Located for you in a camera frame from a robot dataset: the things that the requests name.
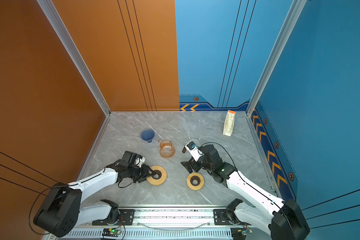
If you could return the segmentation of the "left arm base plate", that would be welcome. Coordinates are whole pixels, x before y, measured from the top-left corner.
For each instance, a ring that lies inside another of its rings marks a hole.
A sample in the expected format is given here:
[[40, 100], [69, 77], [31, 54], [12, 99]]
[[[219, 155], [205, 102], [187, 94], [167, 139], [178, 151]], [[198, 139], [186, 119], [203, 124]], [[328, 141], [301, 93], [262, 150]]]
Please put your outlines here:
[[134, 221], [135, 210], [134, 209], [119, 209], [116, 212], [113, 211], [104, 220], [92, 221], [93, 226], [131, 226]]

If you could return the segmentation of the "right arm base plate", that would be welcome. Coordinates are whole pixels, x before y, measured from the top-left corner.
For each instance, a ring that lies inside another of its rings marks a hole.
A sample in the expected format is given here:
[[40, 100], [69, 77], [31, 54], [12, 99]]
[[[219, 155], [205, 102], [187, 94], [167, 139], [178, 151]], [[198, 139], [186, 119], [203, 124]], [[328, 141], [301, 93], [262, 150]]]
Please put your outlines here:
[[214, 223], [217, 226], [231, 225], [231, 226], [247, 226], [250, 224], [241, 222], [232, 211], [227, 209], [214, 209]]

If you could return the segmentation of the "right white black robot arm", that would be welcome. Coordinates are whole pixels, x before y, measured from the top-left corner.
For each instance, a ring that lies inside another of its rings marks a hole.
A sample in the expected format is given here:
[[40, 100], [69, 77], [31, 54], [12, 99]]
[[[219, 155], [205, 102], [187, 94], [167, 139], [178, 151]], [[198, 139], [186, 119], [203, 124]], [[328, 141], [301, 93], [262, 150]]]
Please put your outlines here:
[[190, 174], [204, 169], [218, 184], [249, 202], [235, 199], [227, 206], [227, 216], [233, 224], [250, 224], [273, 240], [304, 240], [311, 232], [297, 202], [274, 196], [250, 181], [234, 163], [224, 162], [212, 144], [198, 147], [189, 141], [182, 152], [191, 154], [189, 161], [182, 162]]

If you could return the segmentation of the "blue glass dripper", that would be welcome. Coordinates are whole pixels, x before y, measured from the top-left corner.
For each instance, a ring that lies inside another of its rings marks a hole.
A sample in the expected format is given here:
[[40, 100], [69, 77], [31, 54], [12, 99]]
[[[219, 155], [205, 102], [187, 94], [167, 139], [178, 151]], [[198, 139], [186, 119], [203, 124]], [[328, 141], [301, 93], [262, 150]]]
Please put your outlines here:
[[151, 143], [155, 137], [155, 131], [153, 129], [145, 129], [140, 133], [140, 138], [147, 143]]

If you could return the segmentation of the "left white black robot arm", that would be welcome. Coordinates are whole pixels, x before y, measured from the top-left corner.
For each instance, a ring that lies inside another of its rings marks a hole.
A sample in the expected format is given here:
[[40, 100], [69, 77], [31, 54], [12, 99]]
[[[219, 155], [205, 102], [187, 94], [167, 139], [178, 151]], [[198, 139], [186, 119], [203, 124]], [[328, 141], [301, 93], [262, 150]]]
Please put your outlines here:
[[37, 226], [61, 238], [76, 226], [93, 221], [110, 226], [119, 224], [122, 217], [117, 203], [106, 199], [88, 205], [83, 202], [124, 179], [131, 179], [133, 183], [144, 182], [153, 172], [143, 156], [126, 151], [121, 159], [96, 174], [69, 184], [57, 183], [47, 189], [48, 194], [40, 208], [33, 218], [29, 218], [29, 226]]

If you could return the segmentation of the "coffee filter bag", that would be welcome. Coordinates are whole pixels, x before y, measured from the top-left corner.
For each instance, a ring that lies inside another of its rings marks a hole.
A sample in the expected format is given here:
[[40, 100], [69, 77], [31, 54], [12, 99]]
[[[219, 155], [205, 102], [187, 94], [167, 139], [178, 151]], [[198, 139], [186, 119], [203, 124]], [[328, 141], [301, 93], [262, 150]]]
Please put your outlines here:
[[224, 123], [223, 135], [229, 137], [232, 135], [235, 124], [235, 116], [236, 116], [236, 112], [228, 110]]

